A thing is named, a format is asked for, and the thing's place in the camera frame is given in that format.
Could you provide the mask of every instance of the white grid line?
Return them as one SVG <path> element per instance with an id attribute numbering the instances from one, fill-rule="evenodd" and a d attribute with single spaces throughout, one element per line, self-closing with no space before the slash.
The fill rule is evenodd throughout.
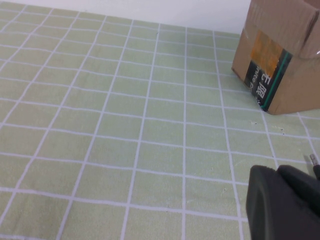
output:
<path id="1" fill-rule="evenodd" d="M 151 79 L 152 79 L 152 76 L 153 76 L 155 60 L 156 60 L 156 53 L 157 53 L 158 39 L 159 39 L 159 29 L 160 29 L 160 24 L 158 26 L 158 33 L 156 35 L 154 53 L 153 53 L 153 58 L 152 58 L 152 67 L 151 67 L 151 71 L 150 71 L 148 88 L 147 88 L 146 98 L 145 98 L 145 102 L 144 102 L 143 115 L 142 115 L 142 120 L 141 120 L 141 125 L 140 125 L 140 132 L 139 132 L 139 139 L 138 139 L 138 142 L 137 142 L 137 147 L 136 147 L 136 152 L 135 152 L 135 157 L 134 157 L 132 176 L 131 176 L 130 187 L 129 187 L 128 197 L 127 197 L 127 206 L 125 207 L 125 213 L 124 213 L 124 219 L 123 219 L 123 224 L 122 224 L 122 229 L 121 229 L 120 240 L 124 240 L 125 239 L 125 235 L 126 235 L 130 204 L 131 204 L 132 194 L 133 194 L 134 184 L 135 184 L 136 169 L 137 169 L 138 160 L 139 160 L 140 146 L 141 146 L 143 132 L 144 132 L 144 126 L 145 126 L 145 119 L 146 119 L 146 113 L 147 113 L 147 107 L 148 107 L 148 99 L 149 99 L 150 88 L 151 88 Z"/>
<path id="2" fill-rule="evenodd" d="M 216 46 L 216 40 L 215 40 L 215 33 L 213 32 L 213 44 Z M 214 49 L 214 58 L 217 59 L 217 51 Z M 231 179 L 232 179 L 232 185 L 233 185 L 233 193 L 234 193 L 234 198 L 236 202 L 236 212 L 238 218 L 241 217 L 241 206 L 240 206 L 240 201 L 238 198 L 238 192 L 237 192 L 237 186 L 236 186 L 236 178 L 235 178 L 235 170 L 234 170 L 234 164 L 233 164 L 233 157 L 231 153 L 231 148 L 230 148 L 230 143 L 229 143 L 229 136 L 228 136 L 228 129 L 227 129 L 227 118 L 226 118 L 226 113 L 225 113 L 225 108 L 224 108 L 224 98 L 223 98 L 223 92 L 222 92 L 222 87 L 221 87 L 221 81 L 220 81 L 220 76 L 219 76 L 219 67 L 218 63 L 215 63 L 216 71 L 217 71 L 217 76 L 218 76 L 218 83 L 219 83 L 219 88 L 220 88 L 220 101 L 221 101 L 221 106 L 222 106 L 222 115 L 223 115 L 223 125 L 224 125 L 224 133 L 225 133 L 225 141 L 226 141 L 226 148 L 228 151 L 229 155 L 229 164 L 230 164 L 230 173 L 231 173 Z M 243 233 L 243 226 L 242 222 L 238 220 L 239 224 L 239 235 L 240 235 L 240 240 L 244 240 L 244 233 Z"/>
<path id="3" fill-rule="evenodd" d="M 307 138 L 308 138 L 310 147 L 311 147 L 311 149 L 312 149 L 312 151 L 313 151 L 312 153 L 315 155 L 316 159 L 317 159 L 318 161 L 320 161 L 320 158 L 319 158 L 319 156 L 318 156 L 318 154 L 317 154 L 317 151 L 316 151 L 316 149 L 315 149 L 315 147 L 314 147 L 314 144 L 313 144 L 313 142 L 312 142 L 312 140 L 311 140 L 311 139 L 313 139 L 313 138 L 310 137 L 309 129 L 307 128 L 307 126 L 306 126 L 306 124 L 305 124 L 304 120 L 302 119 L 302 117 L 301 117 L 301 115 L 300 115 L 299 112 L 297 113 L 297 115 L 298 115 L 298 117 L 299 117 L 299 119 L 300 119 L 301 124 L 303 125 L 303 127 L 304 127 L 304 129 L 305 129 L 305 132 L 306 132 L 306 135 L 307 135 Z"/>
<path id="4" fill-rule="evenodd" d="M 182 147 L 182 220 L 181 220 L 181 240 L 186 239 L 186 142 L 187 142 L 187 42 L 188 29 L 185 29 L 184 36 L 184 88 L 183 88 L 183 147 Z"/>
<path id="5" fill-rule="evenodd" d="M 9 193 L 15 192 L 14 188 L 9 188 L 9 187 L 0 187 L 0 191 L 9 192 Z M 46 196 L 46 197 L 50 197 L 50 198 L 75 201 L 75 202 L 80 202 L 80 203 L 102 204 L 102 205 L 110 205 L 110 206 L 115 206 L 115 207 L 126 207 L 128 205 L 126 202 L 116 202 L 116 201 L 110 201 L 110 200 L 95 200 L 95 199 L 88 199 L 88 198 L 72 197 L 72 196 L 68 196 L 68 195 L 43 192 L 43 191 L 37 191 L 37 190 L 32 190 L 32 189 L 18 189 L 17 193 L 34 194 L 34 195 Z M 159 207 L 145 206 L 145 205 L 138 205 L 138 204 L 132 204 L 132 203 L 129 205 L 129 207 L 134 208 L 134 209 L 157 211 L 157 212 L 169 212 L 169 213 L 179 213 L 179 214 L 181 214 L 183 212 L 182 209 L 178 209 L 178 208 L 168 208 L 168 207 L 160 207 L 160 206 Z M 193 211 L 193 210 L 186 210 L 185 213 L 188 215 L 193 215 L 193 216 L 248 222 L 248 219 L 245 217 L 239 218 L 237 216 L 223 215 L 223 214 L 216 214 L 216 213 L 206 213 L 206 212 L 199 212 L 199 211 Z"/>
<path id="6" fill-rule="evenodd" d="M 73 23 L 76 22 L 76 20 L 77 20 L 77 17 L 74 18 L 72 24 L 70 25 L 70 28 L 72 27 Z M 2 128 L 3 124 L 7 121 L 7 119 L 10 117 L 10 115 L 11 115 L 11 113 L 14 111 L 14 109 L 17 107 L 17 105 L 19 104 L 19 102 L 21 101 L 21 99 L 22 99 L 22 98 L 24 97 L 24 95 L 26 94 L 29 86 L 31 86 L 32 82 L 34 82 L 34 81 L 36 80 L 36 78 L 38 77 L 38 74 L 39 74 L 39 73 L 41 72 L 41 70 L 45 67 L 45 65 L 47 65 L 47 63 L 48 63 L 49 59 L 51 58 L 51 56 L 53 55 L 53 53 L 54 53 L 54 51 L 53 51 L 53 52 L 51 53 L 51 55 L 47 58 L 47 60 L 45 61 L 44 65 L 40 68 L 40 70 L 39 70 L 39 71 L 37 72 L 37 74 L 34 76 L 33 80 L 30 82 L 30 84 L 26 87 L 26 89 L 25 89 L 24 92 L 22 93 L 22 95 L 21 95 L 21 97 L 19 98 L 19 100 L 18 100 L 18 101 L 16 102 L 16 104 L 13 106 L 13 108 L 11 109 L 11 111 L 7 114 L 7 116 L 5 117 L 4 121 L 3 121 L 2 124 L 1 124 L 1 128 Z M 54 116 L 53 119 L 51 120 L 51 123 L 50 123 L 50 125 L 48 126 L 48 129 L 46 130 L 46 132 L 45 132 L 44 135 L 42 136 L 42 139 L 41 139 L 39 145 L 37 146 L 37 149 L 35 150 L 34 155 L 32 156 L 32 158 L 30 159 L 30 161 L 29 161 L 28 164 L 26 165 L 26 167 L 25 167 L 25 169 L 24 169 L 21 177 L 19 178 L 18 182 L 16 183 L 15 190 L 19 189 L 21 182 L 23 181 L 25 175 L 27 174 L 27 171 L 29 170 L 30 165 L 32 164 L 32 162 L 34 161 L 34 159 L 36 158 L 36 156 L 38 155 L 38 152 L 40 151 L 40 149 L 41 149 L 41 147 L 42 147 L 42 144 L 44 143 L 45 138 L 47 137 L 50 128 L 52 127 L 52 125 L 54 124 L 54 121 L 55 121 L 56 118 L 58 117 L 58 114 L 59 114 L 59 112 L 60 112 L 61 106 L 62 106 L 62 105 L 64 104 L 64 102 L 66 101 L 70 90 L 71 90 L 71 88 L 69 88 L 68 91 L 67 91 L 67 93 L 65 94 L 65 96 L 64 96 L 64 98 L 63 98 L 63 100 L 62 100 L 62 102 L 61 102 L 61 104 L 60 104 L 59 109 L 57 110 L 57 112 L 55 113 L 55 116 Z M 12 204 L 15 196 L 16 196 L 16 192 L 14 192 L 14 193 L 11 195 L 10 200 L 8 201 L 5 210 L 3 211 L 3 213 L 2 213 L 2 215 L 1 215 L 1 217 L 0 217 L 0 226 L 1 226 L 2 223 L 3 223 L 3 221 L 4 221 L 4 219 L 5 219 L 5 216 L 6 216 L 7 212 L 9 211 L 9 208 L 10 208 L 10 206 L 11 206 L 11 204 Z"/>
<path id="7" fill-rule="evenodd" d="M 104 22 L 105 22 L 106 19 L 107 19 L 107 17 L 104 18 L 103 22 L 102 22 L 101 25 L 100 25 L 100 29 L 99 29 L 99 30 L 102 29 L 102 27 L 103 27 Z M 73 84 L 76 82 L 77 77 L 78 77 L 79 73 L 81 72 L 81 69 L 83 68 L 83 66 L 84 66 L 84 64 L 85 64 L 85 62 L 86 62 L 89 54 L 91 53 L 91 51 L 92 51 L 92 49 L 93 49 L 93 47 L 94 47 L 94 45 L 95 45 L 95 43 L 96 43 L 96 41 L 97 41 L 97 39 L 98 39 L 98 33 L 99 33 L 99 31 L 96 33 L 95 38 L 94 38 L 94 41 L 93 41 L 93 43 L 92 43 L 92 45 L 91 45 L 91 47 L 90 47 L 90 49 L 89 49 L 86 57 L 83 59 L 82 64 L 81 64 L 80 68 L 78 69 L 76 75 L 74 76 L 74 79 L 73 79 L 73 81 L 72 81 L 72 83 L 71 83 L 70 86 L 73 86 Z M 115 72 L 114 77 L 113 77 L 113 82 L 114 82 L 114 79 L 116 78 L 116 74 L 117 74 L 119 65 L 120 65 L 120 63 L 118 63 L 116 72 Z M 106 108 L 106 105 L 107 105 L 109 96 L 110 96 L 109 94 L 106 96 L 106 99 L 105 99 L 105 102 L 104 102 L 104 105 L 103 105 L 103 108 L 102 108 L 102 112 L 104 112 L 104 110 L 105 110 L 105 108 Z M 90 154 L 90 152 L 91 152 L 91 148 L 92 148 L 93 142 L 94 142 L 94 140 L 95 140 L 95 135 L 96 135 L 97 132 L 98 132 L 98 129 L 99 129 L 99 126 L 100 126 L 102 117 L 103 117 L 103 113 L 100 113 L 98 122 L 97 122 L 97 124 L 96 124 L 96 126 L 95 126 L 95 130 L 94 130 L 93 137 L 91 138 L 90 145 L 89 145 L 89 147 L 88 147 L 88 149 L 87 149 L 87 152 L 86 152 L 85 157 L 84 157 L 84 161 L 83 161 L 83 163 L 82 163 L 81 169 L 80 169 L 80 171 L 79 171 L 79 174 L 78 174 L 78 176 L 77 176 L 75 185 L 74 185 L 74 187 L 73 187 L 72 197 L 75 197 L 75 195 L 76 195 L 76 192 L 77 192 L 77 189 L 78 189 L 78 186 L 79 186 L 79 183 L 80 183 L 82 174 L 83 174 L 83 172 L 84 172 L 84 169 L 85 169 L 85 166 L 86 166 L 86 162 L 88 161 L 88 157 L 89 157 L 89 154 Z M 69 215 L 69 212 L 70 212 L 72 203 L 73 203 L 73 201 L 70 200 L 69 203 L 68 203 L 68 205 L 67 205 L 67 207 L 66 207 L 65 213 L 64 213 L 64 215 L 63 215 L 63 218 L 62 218 L 62 221 L 61 221 L 61 224 L 60 224 L 60 227 L 59 227 L 59 231 L 58 231 L 57 236 L 56 236 L 56 240 L 60 240 L 60 238 L 61 238 L 61 236 L 62 236 L 62 234 L 63 234 L 64 228 L 65 228 L 65 224 L 66 224 L 66 221 L 67 221 L 67 218 L 68 218 L 68 215 Z"/>

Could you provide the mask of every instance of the tile square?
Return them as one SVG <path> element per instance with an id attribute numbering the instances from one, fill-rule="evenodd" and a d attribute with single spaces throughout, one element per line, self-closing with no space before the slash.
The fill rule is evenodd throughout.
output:
<path id="1" fill-rule="evenodd" d="M 249 88 L 236 75 L 220 75 L 222 90 L 237 90 L 249 93 Z"/>
<path id="2" fill-rule="evenodd" d="M 87 55 L 90 50 L 90 44 L 84 44 L 73 41 L 62 41 L 56 51 L 65 54 Z"/>
<path id="3" fill-rule="evenodd" d="M 0 44 L 7 45 L 7 46 L 20 47 L 26 38 L 27 38 L 27 35 L 22 33 L 1 32 Z"/>
<path id="4" fill-rule="evenodd" d="M 76 74 L 76 70 L 44 67 L 35 81 L 48 84 L 70 85 Z"/>
<path id="5" fill-rule="evenodd" d="M 154 52 L 156 47 L 156 41 L 149 41 L 145 39 L 131 38 L 129 37 L 126 44 L 127 49 L 136 49 L 143 51 Z"/>
<path id="6" fill-rule="evenodd" d="M 90 136 L 50 131 L 38 157 L 83 161 L 90 141 Z"/>
<path id="7" fill-rule="evenodd" d="M 221 62 L 218 61 L 219 74 L 232 75 L 234 72 L 232 71 L 232 62 Z"/>
<path id="8" fill-rule="evenodd" d="M 185 188 L 186 209 L 202 213 L 237 215 L 232 184 L 187 178 Z"/>
<path id="9" fill-rule="evenodd" d="M 267 113 L 263 114 L 269 133 L 307 136 L 305 127 L 302 125 L 299 117 L 290 115 L 280 115 L 276 117 Z"/>
<path id="10" fill-rule="evenodd" d="M 25 157 L 1 155 L 0 186 L 5 188 L 15 188 L 29 161 L 30 159 Z"/>
<path id="11" fill-rule="evenodd" d="M 49 26 L 41 26 L 36 31 L 35 34 L 46 37 L 63 38 L 67 33 L 68 29 L 54 28 Z"/>
<path id="12" fill-rule="evenodd" d="M 236 190 L 238 193 L 238 199 L 240 203 L 241 217 L 247 218 L 247 210 L 246 210 L 246 201 L 247 201 L 247 193 L 248 186 L 246 185 L 237 185 Z"/>
<path id="13" fill-rule="evenodd" d="M 99 91 L 109 91 L 113 76 L 105 76 L 81 71 L 74 83 L 75 87 Z"/>
<path id="14" fill-rule="evenodd" d="M 183 85 L 152 82 L 149 97 L 183 101 L 184 93 L 185 89 Z"/>
<path id="15" fill-rule="evenodd" d="M 25 43 L 24 47 L 53 51 L 58 45 L 58 43 L 59 43 L 59 39 L 45 37 L 45 36 L 31 35 L 29 40 Z"/>
<path id="16" fill-rule="evenodd" d="M 229 51 L 226 49 L 216 49 L 216 58 L 219 61 L 230 61 L 232 62 L 235 58 L 235 51 Z"/>
<path id="17" fill-rule="evenodd" d="M 65 10 L 65 9 L 53 9 L 51 15 L 64 16 L 64 17 L 76 17 L 77 11 Z"/>
<path id="18" fill-rule="evenodd" d="M 117 77 L 114 81 L 112 92 L 137 96 L 147 96 L 148 81 Z"/>
<path id="19" fill-rule="evenodd" d="M 133 62 L 137 64 L 152 65 L 153 59 L 154 59 L 153 52 L 143 52 L 143 51 L 126 49 L 124 50 L 121 60 L 124 62 Z"/>
<path id="20" fill-rule="evenodd" d="M 225 130 L 187 124 L 186 145 L 188 147 L 226 151 L 227 142 Z"/>
<path id="21" fill-rule="evenodd" d="M 77 41 L 82 43 L 93 43 L 96 38 L 97 32 L 86 30 L 71 29 L 66 35 L 66 40 Z"/>
<path id="22" fill-rule="evenodd" d="M 194 45 L 213 47 L 214 46 L 214 39 L 213 39 L 213 36 L 210 36 L 210 35 L 188 34 L 187 43 L 194 44 Z"/>
<path id="23" fill-rule="evenodd" d="M 123 18 L 123 17 L 116 17 L 116 16 L 108 16 L 106 18 L 106 21 L 108 23 L 114 23 L 114 24 L 126 24 L 130 25 L 132 20 L 128 18 Z"/>
<path id="24" fill-rule="evenodd" d="M 0 100 L 0 122 L 2 122 L 10 110 L 14 107 L 14 101 Z"/>
<path id="25" fill-rule="evenodd" d="M 120 34 L 127 36 L 130 30 L 130 26 L 123 26 L 114 23 L 105 22 L 101 31 L 112 33 L 112 34 Z"/>
<path id="26" fill-rule="evenodd" d="M 229 37 L 229 38 L 235 38 L 239 39 L 240 34 L 238 33 L 229 33 L 229 32 L 224 32 L 224 31 L 214 31 L 214 34 L 219 37 Z"/>
<path id="27" fill-rule="evenodd" d="M 190 58 L 190 57 L 186 59 L 186 69 L 191 71 L 200 71 L 200 72 L 207 72 L 207 73 L 217 72 L 215 61 Z"/>
<path id="28" fill-rule="evenodd" d="M 28 83 L 24 81 L 0 79 L 0 96 L 5 99 L 18 100 L 27 85 Z"/>
<path id="29" fill-rule="evenodd" d="M 124 239 L 178 240 L 181 239 L 181 224 L 179 213 L 130 208 Z"/>
<path id="30" fill-rule="evenodd" d="M 146 119 L 143 127 L 142 140 L 182 145 L 184 136 L 184 125 L 159 120 Z"/>
<path id="31" fill-rule="evenodd" d="M 175 31 L 175 32 L 185 32 L 186 28 L 183 27 L 183 26 L 160 24 L 160 30 L 163 30 L 163 31 Z"/>
<path id="32" fill-rule="evenodd" d="M 164 67 L 153 67 L 152 80 L 176 84 L 185 83 L 185 71 Z"/>
<path id="33" fill-rule="evenodd" d="M 266 131 L 261 112 L 228 108 L 224 112 L 227 128 Z"/>
<path id="34" fill-rule="evenodd" d="M 145 98 L 111 94 L 105 111 L 142 116 L 144 114 L 145 102 Z"/>
<path id="35" fill-rule="evenodd" d="M 158 29 L 159 24 L 155 23 L 155 22 L 134 20 L 133 21 L 133 26 L 146 27 L 146 28 L 151 28 L 151 29 Z"/>
<path id="36" fill-rule="evenodd" d="M 58 108 L 19 103 L 6 121 L 8 124 L 43 127 L 49 126 Z"/>
<path id="37" fill-rule="evenodd" d="M 162 173 L 182 174 L 183 149 L 141 143 L 137 168 Z"/>
<path id="38" fill-rule="evenodd" d="M 12 21 L 12 19 L 14 19 L 17 15 L 18 12 L 11 12 L 0 9 L 0 20 Z"/>
<path id="39" fill-rule="evenodd" d="M 117 75 L 121 77 L 149 79 L 150 72 L 151 72 L 151 66 L 121 62 Z"/>
<path id="40" fill-rule="evenodd" d="M 79 109 L 102 110 L 107 94 L 72 88 L 64 105 Z"/>
<path id="41" fill-rule="evenodd" d="M 275 156 L 283 159 L 304 160 L 313 151 L 306 138 L 296 138 L 281 135 L 271 135 Z"/>
<path id="42" fill-rule="evenodd" d="M 80 12 L 79 18 L 103 21 L 105 19 L 105 16 L 90 12 Z"/>
<path id="43" fill-rule="evenodd" d="M 40 25 L 46 18 L 46 15 L 21 13 L 16 19 L 17 22 L 22 22 L 25 24 L 38 24 Z"/>
<path id="44" fill-rule="evenodd" d="M 125 207 L 75 201 L 65 222 L 61 239 L 118 239 L 125 211 Z"/>
<path id="45" fill-rule="evenodd" d="M 12 61 L 43 65 L 49 56 L 50 56 L 50 52 L 48 51 L 20 49 L 16 53 L 16 55 L 12 58 Z"/>
<path id="46" fill-rule="evenodd" d="M 232 154 L 232 162 L 235 180 L 241 183 L 249 182 L 250 169 L 254 165 L 276 169 L 275 161 L 266 157 Z"/>
<path id="47" fill-rule="evenodd" d="M 182 177 L 137 172 L 131 202 L 143 206 L 180 209 Z"/>
<path id="48" fill-rule="evenodd" d="M 84 61 L 84 56 L 72 56 L 63 53 L 54 53 L 47 66 L 55 68 L 78 69 Z"/>
<path id="49" fill-rule="evenodd" d="M 21 22 L 12 22 L 5 28 L 4 31 L 10 33 L 17 32 L 30 34 L 33 30 L 35 30 L 36 27 L 37 25 L 30 25 Z"/>
<path id="50" fill-rule="evenodd" d="M 206 46 L 188 45 L 186 55 L 194 58 L 215 59 L 214 48 Z"/>
<path id="51" fill-rule="evenodd" d="M 134 166 L 137 143 L 96 137 L 88 161 L 118 167 Z"/>
<path id="52" fill-rule="evenodd" d="M 121 53 L 122 47 L 94 45 L 90 52 L 90 56 L 103 59 L 119 60 Z"/>
<path id="53" fill-rule="evenodd" d="M 45 131 L 3 126 L 0 130 L 0 152 L 33 155 Z"/>
<path id="54" fill-rule="evenodd" d="M 0 232 L 37 239 L 55 239 L 67 205 L 66 199 L 17 193 Z"/>
<path id="55" fill-rule="evenodd" d="M 80 168 L 80 163 L 35 159 L 20 189 L 71 196 Z"/>
<path id="56" fill-rule="evenodd" d="M 156 52 L 160 54 L 174 54 L 185 56 L 185 46 L 183 44 L 160 41 L 157 44 Z"/>
<path id="57" fill-rule="evenodd" d="M 240 239 L 239 224 L 234 220 L 186 215 L 186 238 L 188 240 L 212 239 Z"/>
<path id="58" fill-rule="evenodd" d="M 149 99 L 145 116 L 147 118 L 184 121 L 184 104 L 165 100 Z"/>
<path id="59" fill-rule="evenodd" d="M 221 106 L 220 91 L 218 89 L 187 86 L 186 100 L 190 103 Z"/>
<path id="60" fill-rule="evenodd" d="M 43 23 L 44 26 L 55 28 L 69 28 L 74 19 L 61 17 L 61 16 L 49 16 Z"/>
<path id="61" fill-rule="evenodd" d="M 117 61 L 102 60 L 102 59 L 88 57 L 85 60 L 82 69 L 88 70 L 94 73 L 99 73 L 99 74 L 114 75 L 116 72 L 117 66 L 118 66 Z"/>
<path id="62" fill-rule="evenodd" d="M 159 41 L 184 44 L 186 42 L 186 34 L 184 32 L 160 31 Z"/>
<path id="63" fill-rule="evenodd" d="M 133 26 L 131 29 L 130 37 L 156 40 L 157 32 L 158 31 L 156 29 L 153 30 L 153 29 Z"/>
<path id="64" fill-rule="evenodd" d="M 250 92 L 223 91 L 222 97 L 225 107 L 261 110 Z"/>
<path id="65" fill-rule="evenodd" d="M 104 114 L 98 130 L 98 135 L 138 139 L 141 121 L 142 120 L 137 117 Z"/>
<path id="66" fill-rule="evenodd" d="M 1 2 L 0 9 L 8 9 L 13 11 L 21 11 L 24 9 L 25 5 L 13 2 Z"/>
<path id="67" fill-rule="evenodd" d="M 25 8 L 25 12 L 27 13 L 34 13 L 34 14 L 49 14 L 52 8 L 43 7 L 43 6 L 33 6 L 28 5 Z"/>
<path id="68" fill-rule="evenodd" d="M 212 35 L 213 32 L 211 30 L 198 29 L 198 28 L 187 28 L 188 34 L 202 34 L 202 35 Z"/>
<path id="69" fill-rule="evenodd" d="M 187 71 L 186 84 L 199 87 L 219 88 L 218 76 L 214 73 L 206 72 Z"/>
<path id="70" fill-rule="evenodd" d="M 75 196 L 126 203 L 132 171 L 86 165 Z"/>
<path id="71" fill-rule="evenodd" d="M 64 129 L 78 133 L 93 134 L 100 113 L 62 108 L 53 123 L 54 129 Z"/>
<path id="72" fill-rule="evenodd" d="M 72 25 L 73 29 L 99 30 L 102 22 L 87 19 L 77 19 Z"/>
<path id="73" fill-rule="evenodd" d="M 304 122 L 304 124 L 306 125 L 306 128 L 308 129 L 310 137 L 320 138 L 320 129 L 319 129 L 320 118 L 319 119 L 302 118 L 302 121 Z M 305 135 L 303 131 L 301 131 L 299 133 L 300 133 L 299 135 L 303 135 L 303 136 Z"/>
<path id="74" fill-rule="evenodd" d="M 267 134 L 228 130 L 231 151 L 271 156 Z"/>
<path id="75" fill-rule="evenodd" d="M 186 121 L 188 123 L 223 127 L 224 116 L 220 107 L 186 104 Z"/>
<path id="76" fill-rule="evenodd" d="M 284 161 L 284 160 L 278 160 L 278 164 L 280 165 L 290 165 L 296 169 L 299 169 L 300 171 L 308 174 L 309 176 L 313 177 L 314 179 L 316 178 L 314 170 L 313 170 L 313 165 L 310 162 L 309 156 L 305 156 L 304 160 L 301 159 L 301 162 L 292 162 L 292 161 Z"/>
<path id="77" fill-rule="evenodd" d="M 185 69 L 185 58 L 182 56 L 156 54 L 154 65 L 175 69 Z"/>
<path id="78" fill-rule="evenodd" d="M 96 43 L 123 47 L 126 43 L 126 40 L 126 36 L 118 36 L 100 32 L 96 39 Z"/>
<path id="79" fill-rule="evenodd" d="M 227 153 L 187 149 L 185 162 L 187 175 L 210 179 L 232 179 Z"/>
<path id="80" fill-rule="evenodd" d="M 220 49 L 236 50 L 239 44 L 238 38 L 215 37 L 215 47 Z"/>
<path id="81" fill-rule="evenodd" d="M 33 83 L 26 91 L 22 101 L 60 105 L 67 91 L 68 88 L 65 86 Z"/>

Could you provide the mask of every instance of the green checkered floor mat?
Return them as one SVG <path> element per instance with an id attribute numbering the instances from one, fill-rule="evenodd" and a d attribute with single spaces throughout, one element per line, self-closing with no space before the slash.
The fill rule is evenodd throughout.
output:
<path id="1" fill-rule="evenodd" d="M 0 3 L 0 238 L 249 240 L 252 165 L 320 156 L 262 112 L 239 35 Z"/>

